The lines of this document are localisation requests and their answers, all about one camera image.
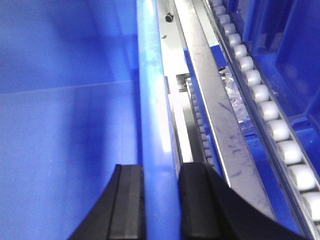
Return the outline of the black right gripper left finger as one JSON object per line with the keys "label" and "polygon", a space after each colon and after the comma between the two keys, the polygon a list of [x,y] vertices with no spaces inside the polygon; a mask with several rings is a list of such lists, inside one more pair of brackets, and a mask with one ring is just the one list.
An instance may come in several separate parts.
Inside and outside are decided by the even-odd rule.
{"label": "black right gripper left finger", "polygon": [[117,164],[111,179],[70,240],[145,240],[144,173],[139,164]]}

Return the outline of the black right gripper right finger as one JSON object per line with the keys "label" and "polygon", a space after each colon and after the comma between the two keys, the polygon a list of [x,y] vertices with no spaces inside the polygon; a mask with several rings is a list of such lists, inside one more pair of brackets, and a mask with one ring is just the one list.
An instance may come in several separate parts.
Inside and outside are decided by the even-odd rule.
{"label": "black right gripper right finger", "polygon": [[184,240],[303,239],[251,206],[207,163],[184,163],[178,184]]}

